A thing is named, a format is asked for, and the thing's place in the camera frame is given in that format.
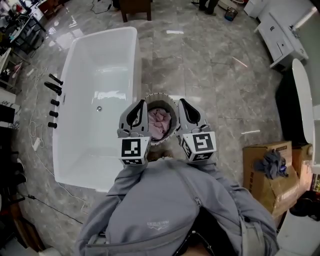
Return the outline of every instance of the gray marble floor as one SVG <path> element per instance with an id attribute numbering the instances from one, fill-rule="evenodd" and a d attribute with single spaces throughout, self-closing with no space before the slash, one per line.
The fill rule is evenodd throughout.
<path id="1" fill-rule="evenodd" d="M 101 12 L 108 5 L 108 0 L 102 0 L 94 10 Z M 227 21 L 219 7 L 215 10 L 217 16 L 209 16 L 198 11 L 190 0 L 153 0 L 151 5 L 152 21 L 147 21 L 142 13 L 130 15 L 129 22 L 123 23 L 121 13 L 113 8 L 94 14 L 89 1 L 71 0 L 46 24 L 45 40 L 31 59 L 38 70 L 30 74 L 33 67 L 28 66 L 19 79 L 22 93 L 17 100 L 22 106 L 21 123 L 13 147 L 20 152 L 26 167 L 27 182 L 19 187 L 21 193 L 34 195 L 81 222 L 86 219 L 83 212 L 103 196 L 91 189 L 66 185 L 72 195 L 86 201 L 81 211 L 83 202 L 68 195 L 44 168 L 43 164 L 53 172 L 52 130 L 46 124 L 52 120 L 48 113 L 54 94 L 43 82 L 49 73 L 60 76 L 75 38 L 106 29 L 124 26 L 137 29 L 145 96 L 163 92 L 186 98 L 205 110 L 216 131 L 217 165 L 231 179 L 242 183 L 243 146 L 281 140 L 274 99 L 281 75 L 269 69 L 267 52 L 253 33 L 257 22 L 243 11 L 233 22 Z M 36 135 L 44 141 L 44 147 L 36 155 L 28 127 L 36 102 L 34 78 L 44 67 L 47 71 L 38 82 L 38 100 L 32 118 L 38 125 Z M 163 147 L 172 149 L 175 157 L 184 157 L 175 138 Z M 35 200 L 26 200 L 21 208 L 46 245 L 57 248 L 64 256 L 72 254 L 80 224 Z"/>

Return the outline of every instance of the wooden stool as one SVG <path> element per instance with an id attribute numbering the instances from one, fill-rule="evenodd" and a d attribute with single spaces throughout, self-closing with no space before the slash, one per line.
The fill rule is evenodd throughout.
<path id="1" fill-rule="evenodd" d="M 151 0 L 120 0 L 123 22 L 128 22 L 127 14 L 146 13 L 146 19 L 151 21 Z"/>

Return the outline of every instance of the black faucet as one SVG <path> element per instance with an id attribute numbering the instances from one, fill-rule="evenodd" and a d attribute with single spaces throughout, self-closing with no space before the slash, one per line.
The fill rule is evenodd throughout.
<path id="1" fill-rule="evenodd" d="M 48 126 L 56 129 L 58 125 L 55 122 L 48 122 Z"/>
<path id="2" fill-rule="evenodd" d="M 53 79 L 54 81 L 56 81 L 59 85 L 63 85 L 64 84 L 64 82 L 62 82 L 61 80 L 59 80 L 58 78 L 56 78 L 53 74 L 49 74 L 49 77 L 51 78 L 51 79 Z"/>
<path id="3" fill-rule="evenodd" d="M 57 107 L 60 105 L 60 102 L 57 101 L 57 100 L 54 100 L 54 99 L 52 99 L 52 100 L 50 101 L 50 103 L 51 103 L 52 105 L 57 106 Z"/>
<path id="4" fill-rule="evenodd" d="M 50 111 L 49 115 L 52 117 L 55 117 L 55 118 L 57 118 L 59 116 L 58 112 L 54 112 L 54 111 Z"/>
<path id="5" fill-rule="evenodd" d="M 62 89 L 58 85 L 55 85 L 52 82 L 44 82 L 44 85 L 52 91 L 56 92 L 59 96 L 62 94 Z"/>

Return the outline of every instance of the pink cloth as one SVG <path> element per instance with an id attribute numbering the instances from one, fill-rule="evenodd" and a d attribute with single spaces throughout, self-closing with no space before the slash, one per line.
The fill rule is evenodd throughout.
<path id="1" fill-rule="evenodd" d="M 152 139 L 161 140 L 170 128 L 170 113 L 163 108 L 154 108 L 148 112 L 148 117 Z"/>

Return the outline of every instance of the bathtub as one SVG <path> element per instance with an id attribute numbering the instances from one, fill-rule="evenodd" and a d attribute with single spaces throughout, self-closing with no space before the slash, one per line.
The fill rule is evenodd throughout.
<path id="1" fill-rule="evenodd" d="M 55 180 L 108 191 L 123 168 L 119 117 L 141 98 L 137 30 L 116 28 L 77 38 L 60 79 L 52 137 Z"/>

